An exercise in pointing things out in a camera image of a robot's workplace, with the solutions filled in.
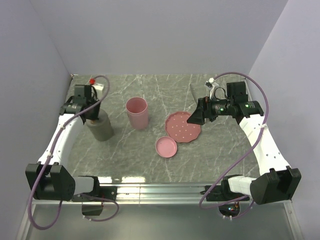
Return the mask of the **aluminium frame rail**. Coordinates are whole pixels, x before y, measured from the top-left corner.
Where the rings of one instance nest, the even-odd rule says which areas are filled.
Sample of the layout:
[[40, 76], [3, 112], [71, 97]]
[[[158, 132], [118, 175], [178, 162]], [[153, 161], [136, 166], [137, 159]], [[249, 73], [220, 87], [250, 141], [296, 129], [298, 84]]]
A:
[[219, 210], [199, 206], [205, 184], [124, 183], [117, 185], [116, 206], [107, 203], [102, 222], [82, 217], [82, 202], [58, 203], [36, 200], [32, 211], [36, 222], [48, 230], [37, 230], [24, 216], [19, 240], [301, 240], [303, 233], [290, 201], [255, 205], [241, 203], [243, 216], [224, 218]]

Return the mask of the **pink cylindrical container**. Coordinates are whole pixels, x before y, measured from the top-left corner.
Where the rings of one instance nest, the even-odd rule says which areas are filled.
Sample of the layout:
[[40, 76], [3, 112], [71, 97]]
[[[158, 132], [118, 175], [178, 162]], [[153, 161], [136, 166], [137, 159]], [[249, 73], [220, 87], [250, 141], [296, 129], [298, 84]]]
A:
[[132, 97], [125, 104], [127, 116], [131, 126], [136, 130], [143, 130], [149, 124], [148, 104], [142, 97]]

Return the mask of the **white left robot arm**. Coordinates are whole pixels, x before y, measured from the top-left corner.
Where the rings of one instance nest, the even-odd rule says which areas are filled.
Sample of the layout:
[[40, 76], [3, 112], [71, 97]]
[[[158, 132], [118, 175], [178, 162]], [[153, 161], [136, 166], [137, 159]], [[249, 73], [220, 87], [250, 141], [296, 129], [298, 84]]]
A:
[[91, 85], [76, 85], [74, 94], [60, 108], [58, 124], [37, 163], [27, 165], [25, 175], [29, 200], [70, 201], [83, 194], [89, 201], [101, 196], [95, 176], [73, 177], [66, 169], [71, 149], [86, 120], [96, 120], [100, 109], [97, 92]]

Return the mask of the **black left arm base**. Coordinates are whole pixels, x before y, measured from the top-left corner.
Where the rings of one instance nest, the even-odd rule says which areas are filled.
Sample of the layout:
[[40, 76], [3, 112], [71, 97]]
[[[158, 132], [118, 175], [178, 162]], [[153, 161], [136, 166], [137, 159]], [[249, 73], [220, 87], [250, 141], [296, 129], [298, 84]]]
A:
[[81, 193], [74, 195], [71, 199], [74, 203], [81, 203], [81, 213], [83, 216], [92, 219], [106, 219], [117, 213], [118, 187], [100, 186], [97, 193]]

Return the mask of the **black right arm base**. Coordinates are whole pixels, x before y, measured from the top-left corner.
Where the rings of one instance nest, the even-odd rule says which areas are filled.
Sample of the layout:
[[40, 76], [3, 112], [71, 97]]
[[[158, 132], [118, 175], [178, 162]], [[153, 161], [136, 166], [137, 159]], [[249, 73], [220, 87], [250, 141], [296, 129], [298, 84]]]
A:
[[218, 207], [218, 213], [223, 219], [232, 220], [241, 214], [240, 202], [249, 202], [250, 198], [241, 193], [230, 192], [221, 185], [216, 185], [205, 197], [205, 200], [207, 202], [227, 202]]

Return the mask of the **metal serving tongs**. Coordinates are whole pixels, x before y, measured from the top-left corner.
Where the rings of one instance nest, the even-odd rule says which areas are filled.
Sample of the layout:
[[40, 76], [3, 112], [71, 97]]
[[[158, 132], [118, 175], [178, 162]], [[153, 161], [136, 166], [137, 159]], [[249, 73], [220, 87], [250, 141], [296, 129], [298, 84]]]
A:
[[190, 89], [192, 98], [194, 100], [194, 104], [195, 104], [195, 106], [197, 106], [198, 105], [198, 98], [196, 96], [195, 89], [194, 89], [194, 87], [193, 87], [193, 85], [191, 83], [189, 84], [189, 89]]

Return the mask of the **pink round lid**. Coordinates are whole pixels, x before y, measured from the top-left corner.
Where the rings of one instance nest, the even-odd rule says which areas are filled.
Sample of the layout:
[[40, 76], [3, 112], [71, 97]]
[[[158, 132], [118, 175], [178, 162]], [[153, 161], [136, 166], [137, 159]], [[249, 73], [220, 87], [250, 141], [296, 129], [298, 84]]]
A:
[[169, 136], [162, 136], [156, 141], [155, 149], [159, 156], [163, 158], [171, 158], [177, 153], [178, 146], [173, 138]]

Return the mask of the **grey cylindrical container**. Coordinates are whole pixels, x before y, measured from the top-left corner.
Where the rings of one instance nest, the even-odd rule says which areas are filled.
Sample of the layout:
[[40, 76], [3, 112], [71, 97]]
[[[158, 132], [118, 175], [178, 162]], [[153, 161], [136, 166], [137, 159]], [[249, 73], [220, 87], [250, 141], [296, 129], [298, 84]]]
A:
[[106, 113], [102, 112], [97, 120], [86, 120], [86, 125], [93, 137], [99, 142], [108, 141], [114, 136], [114, 129]]

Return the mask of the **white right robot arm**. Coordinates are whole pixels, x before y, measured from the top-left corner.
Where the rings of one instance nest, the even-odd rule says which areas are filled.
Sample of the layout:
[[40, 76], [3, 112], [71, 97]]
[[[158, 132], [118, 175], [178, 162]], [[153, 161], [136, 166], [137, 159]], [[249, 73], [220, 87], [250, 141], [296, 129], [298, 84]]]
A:
[[243, 81], [229, 82], [224, 89], [224, 98], [216, 97], [220, 86], [213, 78], [205, 82], [210, 92], [197, 100], [197, 107], [187, 123], [204, 125], [219, 116], [231, 116], [245, 133], [254, 153], [259, 177], [224, 175], [218, 185], [209, 187], [202, 194], [208, 198], [214, 195], [216, 201], [230, 201], [252, 198], [258, 205], [291, 200], [300, 180], [298, 168], [290, 164], [280, 153], [266, 124], [267, 114], [257, 101], [250, 101]]

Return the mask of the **pink dotted plate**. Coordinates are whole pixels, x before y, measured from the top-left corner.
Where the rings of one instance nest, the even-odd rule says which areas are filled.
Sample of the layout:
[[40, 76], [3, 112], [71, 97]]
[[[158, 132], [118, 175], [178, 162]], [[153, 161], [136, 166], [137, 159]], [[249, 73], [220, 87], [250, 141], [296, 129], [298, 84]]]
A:
[[187, 123], [191, 114], [187, 111], [177, 111], [165, 120], [165, 132], [177, 143], [190, 143], [198, 138], [201, 126]]

